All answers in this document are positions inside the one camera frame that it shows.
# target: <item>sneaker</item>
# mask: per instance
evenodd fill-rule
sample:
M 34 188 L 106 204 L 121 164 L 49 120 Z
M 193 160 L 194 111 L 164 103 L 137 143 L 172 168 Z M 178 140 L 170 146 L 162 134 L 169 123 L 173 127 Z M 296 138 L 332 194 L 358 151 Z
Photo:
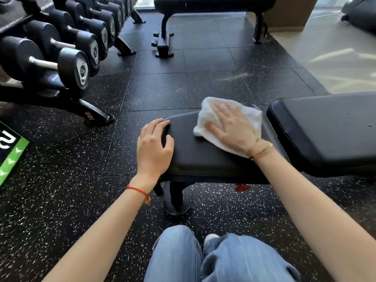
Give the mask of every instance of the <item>sneaker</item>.
M 206 249 L 206 246 L 208 245 L 208 242 L 211 241 L 213 238 L 218 238 L 219 235 L 216 235 L 215 233 L 208 234 L 204 239 L 204 249 Z

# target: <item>weight bench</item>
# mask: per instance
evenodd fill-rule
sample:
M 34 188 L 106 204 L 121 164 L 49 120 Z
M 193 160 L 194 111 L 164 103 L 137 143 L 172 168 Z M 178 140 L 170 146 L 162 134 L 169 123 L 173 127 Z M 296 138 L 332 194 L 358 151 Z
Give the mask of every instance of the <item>weight bench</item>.
M 274 7 L 277 0 L 154 0 L 154 7 L 161 12 L 162 27 L 160 33 L 154 33 L 158 37 L 158 42 L 153 42 L 152 46 L 157 47 L 156 57 L 171 57 L 174 54 L 169 52 L 170 29 L 167 21 L 173 14 L 186 13 L 222 13 L 222 12 L 253 12 L 256 14 L 256 25 L 252 40 L 254 43 L 261 43 L 262 30 L 266 37 L 268 30 L 264 23 L 263 13 Z
M 376 175 L 376 92 L 275 100 L 263 114 L 262 137 L 299 171 L 315 177 Z M 171 215 L 188 211 L 196 182 L 269 184 L 258 166 L 193 135 L 199 112 L 171 116 L 162 135 L 175 150 L 154 188 Z

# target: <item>dumbbell handle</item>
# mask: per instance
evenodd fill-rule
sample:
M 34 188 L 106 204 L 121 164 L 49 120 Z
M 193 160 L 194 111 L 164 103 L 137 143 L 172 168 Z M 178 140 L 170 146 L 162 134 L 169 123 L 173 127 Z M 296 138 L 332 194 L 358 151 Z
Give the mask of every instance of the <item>dumbbell handle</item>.
M 89 8 L 90 13 L 92 13 L 94 16 L 99 16 L 100 11 L 93 10 L 92 8 Z
M 58 70 L 58 64 L 55 63 L 55 62 L 36 59 L 33 56 L 29 57 L 29 62 L 33 63 L 33 64 L 35 64 L 39 67 L 43 67 L 43 68 L 47 68 L 47 69 L 51 69 L 51 70 Z
M 58 47 L 58 48 L 68 47 L 68 48 L 76 49 L 76 46 L 74 44 L 61 42 L 61 41 L 57 41 L 57 40 L 54 40 L 54 39 L 50 39 L 50 42 L 51 42 L 52 45 L 54 45 L 55 47 Z
M 80 32 L 80 30 L 78 30 L 77 28 L 72 28 L 70 25 L 67 26 L 67 31 L 70 32 L 70 33 Z

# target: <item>hand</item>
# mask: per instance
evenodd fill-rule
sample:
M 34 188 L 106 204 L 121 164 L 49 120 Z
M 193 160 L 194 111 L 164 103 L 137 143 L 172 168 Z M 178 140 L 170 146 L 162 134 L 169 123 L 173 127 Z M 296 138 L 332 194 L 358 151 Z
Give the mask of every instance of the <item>hand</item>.
M 158 181 L 166 172 L 174 152 L 174 139 L 166 136 L 166 145 L 162 147 L 162 132 L 170 121 L 155 119 L 141 129 L 137 139 L 137 175 L 144 179 Z
M 230 104 L 214 103 L 211 105 L 214 113 L 219 118 L 222 127 L 212 122 L 207 122 L 205 127 L 224 145 L 236 151 L 247 154 L 259 139 L 255 128 L 241 112 L 240 107 Z

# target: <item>red string bracelet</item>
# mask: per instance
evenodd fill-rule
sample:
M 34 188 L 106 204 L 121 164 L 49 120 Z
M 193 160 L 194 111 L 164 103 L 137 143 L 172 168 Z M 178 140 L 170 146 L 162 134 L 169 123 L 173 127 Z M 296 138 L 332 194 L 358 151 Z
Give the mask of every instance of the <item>red string bracelet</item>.
M 129 186 L 129 185 L 127 185 L 127 188 L 126 188 L 126 189 L 133 189 L 133 190 L 136 190 L 136 191 L 138 191 L 138 192 L 140 192 L 140 193 L 143 193 L 143 194 L 146 196 L 146 199 L 144 200 L 144 204 L 148 204 L 148 203 L 151 201 L 151 198 L 149 197 L 148 194 L 146 194 L 145 191 L 142 191 L 142 190 L 137 189 L 137 188 L 135 188 L 135 187 L 131 187 L 131 186 Z

